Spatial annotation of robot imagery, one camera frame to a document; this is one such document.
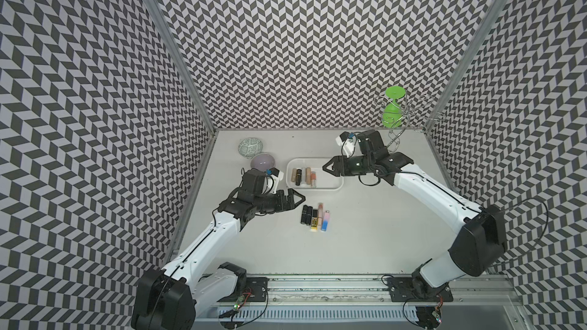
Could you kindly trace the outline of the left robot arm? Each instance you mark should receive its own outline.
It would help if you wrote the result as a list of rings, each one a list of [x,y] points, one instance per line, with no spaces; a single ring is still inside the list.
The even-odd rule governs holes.
[[[212,221],[182,253],[162,269],[146,271],[137,283],[133,329],[190,329],[195,319],[219,300],[232,296],[243,282],[245,270],[220,267],[202,276],[218,253],[257,215],[296,209],[306,197],[295,189],[256,193],[234,189],[217,209]]]

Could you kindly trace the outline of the black and gold square lipstick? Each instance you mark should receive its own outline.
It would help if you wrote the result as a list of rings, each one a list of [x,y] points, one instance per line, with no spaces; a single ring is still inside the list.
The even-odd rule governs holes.
[[[311,220],[310,220],[310,230],[313,232],[315,232],[317,230],[318,218],[319,218],[319,212],[317,209],[314,209],[312,211]]]

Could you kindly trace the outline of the pink blue gradient lipstick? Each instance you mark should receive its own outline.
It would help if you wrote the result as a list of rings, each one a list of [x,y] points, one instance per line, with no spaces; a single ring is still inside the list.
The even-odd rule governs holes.
[[[327,230],[329,221],[330,221],[330,211],[327,210],[323,214],[323,220],[322,220],[322,225],[321,225],[322,232],[325,232]]]

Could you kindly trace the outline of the pink lip gloss tube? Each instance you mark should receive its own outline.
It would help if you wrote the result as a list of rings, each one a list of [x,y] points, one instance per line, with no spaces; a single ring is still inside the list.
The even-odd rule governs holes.
[[[318,229],[322,229],[323,215],[324,215],[323,204],[322,203],[319,203],[319,206],[318,206],[318,220],[317,220],[317,227],[318,227]]]

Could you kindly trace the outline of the white plastic storage box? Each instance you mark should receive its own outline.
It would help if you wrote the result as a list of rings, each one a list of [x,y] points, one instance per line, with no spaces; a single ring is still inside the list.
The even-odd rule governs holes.
[[[337,191],[344,185],[344,179],[342,177],[334,177],[323,171],[323,165],[329,160],[329,158],[322,157],[298,157],[292,159],[287,164],[286,184],[288,188],[301,190],[321,190],[321,191]],[[312,188],[308,185],[296,186],[295,183],[290,181],[292,169],[306,169],[310,167],[313,172],[316,173],[316,188]]]

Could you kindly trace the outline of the gold lipstick tube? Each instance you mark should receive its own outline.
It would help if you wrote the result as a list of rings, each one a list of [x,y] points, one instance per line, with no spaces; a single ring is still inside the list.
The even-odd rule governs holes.
[[[292,183],[295,183],[295,182],[296,182],[296,180],[297,180],[297,169],[295,169],[295,168],[294,168],[294,169],[292,169],[292,171],[291,171],[291,178],[290,178],[290,181],[291,181]]]

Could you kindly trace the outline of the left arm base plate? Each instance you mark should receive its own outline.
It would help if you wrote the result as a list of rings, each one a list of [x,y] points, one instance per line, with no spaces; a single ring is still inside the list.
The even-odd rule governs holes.
[[[248,303],[264,303],[268,299],[267,277],[247,277],[237,281],[235,290],[226,297],[227,301],[236,302],[240,296],[248,298]]]

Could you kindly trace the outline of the beige matte lipstick tube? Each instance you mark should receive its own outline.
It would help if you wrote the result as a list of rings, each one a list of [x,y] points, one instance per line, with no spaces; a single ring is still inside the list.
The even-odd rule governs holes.
[[[311,180],[312,180],[312,170],[310,167],[307,167],[305,169],[305,183],[310,186],[311,185]]]

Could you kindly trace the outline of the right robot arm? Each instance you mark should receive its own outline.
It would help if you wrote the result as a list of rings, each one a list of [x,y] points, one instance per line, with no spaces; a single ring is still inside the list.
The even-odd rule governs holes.
[[[412,158],[391,152],[374,129],[336,137],[340,154],[323,165],[334,177],[372,174],[409,193],[441,218],[456,238],[446,252],[430,259],[411,275],[409,289],[415,299],[440,296],[450,281],[483,274],[508,249],[504,212],[483,207],[452,191],[425,173]]]

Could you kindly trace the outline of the black lipstick gold band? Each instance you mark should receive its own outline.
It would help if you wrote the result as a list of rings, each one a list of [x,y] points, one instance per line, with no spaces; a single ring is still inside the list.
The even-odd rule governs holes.
[[[300,186],[302,182],[302,169],[296,169],[295,185]]]

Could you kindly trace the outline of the silver lipstick tube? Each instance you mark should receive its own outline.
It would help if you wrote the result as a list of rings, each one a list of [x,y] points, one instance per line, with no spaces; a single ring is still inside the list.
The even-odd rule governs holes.
[[[305,169],[300,169],[301,172],[301,185],[307,185],[307,171]]]

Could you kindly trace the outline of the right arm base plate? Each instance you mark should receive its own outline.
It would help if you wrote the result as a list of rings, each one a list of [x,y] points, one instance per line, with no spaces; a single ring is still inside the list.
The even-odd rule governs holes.
[[[454,297],[448,284],[441,287],[432,288],[425,282],[412,277],[384,277],[382,283],[388,287],[391,301],[394,303],[403,303],[410,301],[425,303],[450,303]]]

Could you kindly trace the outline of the clear coral lipstick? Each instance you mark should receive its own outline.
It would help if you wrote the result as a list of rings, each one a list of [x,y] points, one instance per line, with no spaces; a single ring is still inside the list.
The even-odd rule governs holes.
[[[310,173],[310,186],[316,188],[316,173],[313,171]]]

